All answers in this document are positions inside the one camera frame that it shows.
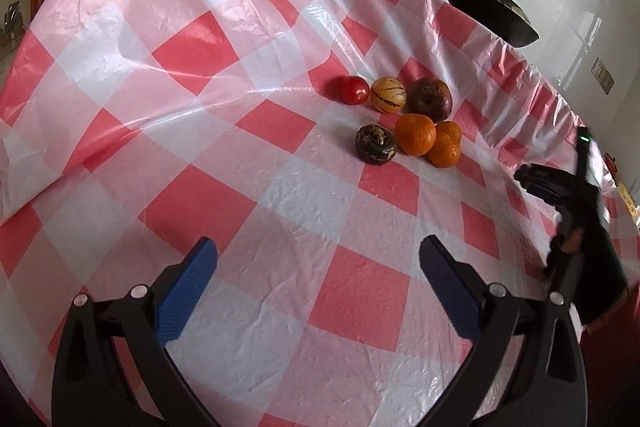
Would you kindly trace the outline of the person right hand gloved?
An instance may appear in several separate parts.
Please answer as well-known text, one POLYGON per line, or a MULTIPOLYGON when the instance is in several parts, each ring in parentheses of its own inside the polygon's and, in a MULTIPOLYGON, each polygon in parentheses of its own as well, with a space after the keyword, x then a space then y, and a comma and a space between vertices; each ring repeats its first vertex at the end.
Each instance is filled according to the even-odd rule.
POLYGON ((608 235, 598 219, 563 234, 564 222, 556 226, 544 268, 546 277, 562 268, 574 255, 582 257, 572 303, 582 326, 602 322, 605 315, 628 294, 628 279, 608 235))

